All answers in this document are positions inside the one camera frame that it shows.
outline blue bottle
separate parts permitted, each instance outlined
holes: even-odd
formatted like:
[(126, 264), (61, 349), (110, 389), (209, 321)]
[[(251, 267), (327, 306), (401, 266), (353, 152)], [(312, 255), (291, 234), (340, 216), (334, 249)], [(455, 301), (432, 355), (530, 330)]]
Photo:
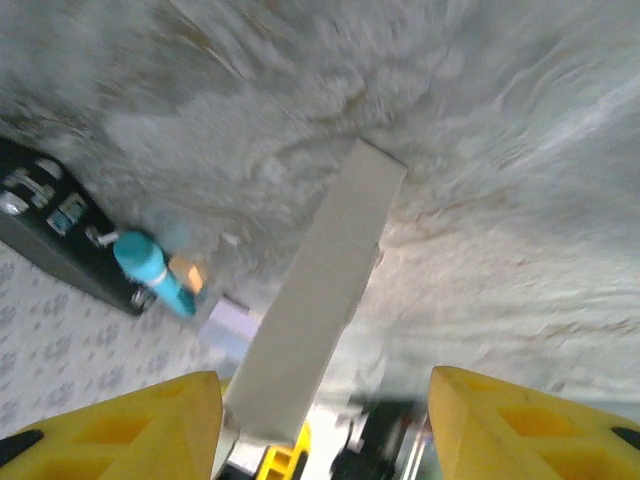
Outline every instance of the blue bottle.
[(139, 232), (126, 232), (115, 242), (113, 253), (127, 275), (147, 285), (178, 315), (195, 315), (193, 293), (169, 271), (162, 250), (153, 240)]

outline teal plastic object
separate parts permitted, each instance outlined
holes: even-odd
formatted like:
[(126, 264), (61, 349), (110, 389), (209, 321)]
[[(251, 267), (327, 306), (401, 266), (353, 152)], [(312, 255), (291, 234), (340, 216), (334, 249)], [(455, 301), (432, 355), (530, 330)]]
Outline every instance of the teal plastic object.
[(113, 253), (127, 275), (147, 285), (178, 315), (195, 315), (193, 293), (169, 271), (162, 250), (153, 240), (140, 232), (126, 232), (113, 245)]

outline yellow object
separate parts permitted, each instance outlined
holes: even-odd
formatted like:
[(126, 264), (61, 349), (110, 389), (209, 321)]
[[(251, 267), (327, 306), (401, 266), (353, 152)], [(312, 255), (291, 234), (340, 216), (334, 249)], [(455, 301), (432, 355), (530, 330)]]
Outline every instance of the yellow object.
[(256, 473), (256, 480), (299, 480), (311, 453), (311, 428), (305, 422), (293, 449), (269, 447)]
[(44, 438), (0, 480), (209, 480), (221, 421), (217, 375), (192, 373), (26, 427)]
[(637, 480), (634, 422), (451, 367), (431, 375), (429, 416), (445, 480)]
[(198, 294), (207, 281), (204, 267), (180, 255), (174, 255), (169, 260), (169, 270), (178, 281), (193, 293)]

